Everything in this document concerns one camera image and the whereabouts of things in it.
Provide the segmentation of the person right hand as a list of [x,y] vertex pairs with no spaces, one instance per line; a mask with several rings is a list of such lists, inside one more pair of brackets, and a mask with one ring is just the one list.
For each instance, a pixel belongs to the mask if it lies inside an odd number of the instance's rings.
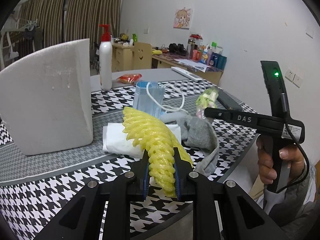
[[[277,178],[277,172],[273,168],[273,159],[266,152],[263,136],[260,135],[256,140],[258,147],[258,166],[259,176],[265,185],[270,185]],[[279,156],[282,160],[289,163],[290,176],[288,182],[298,178],[304,170],[304,157],[297,145],[289,145],[279,150]]]

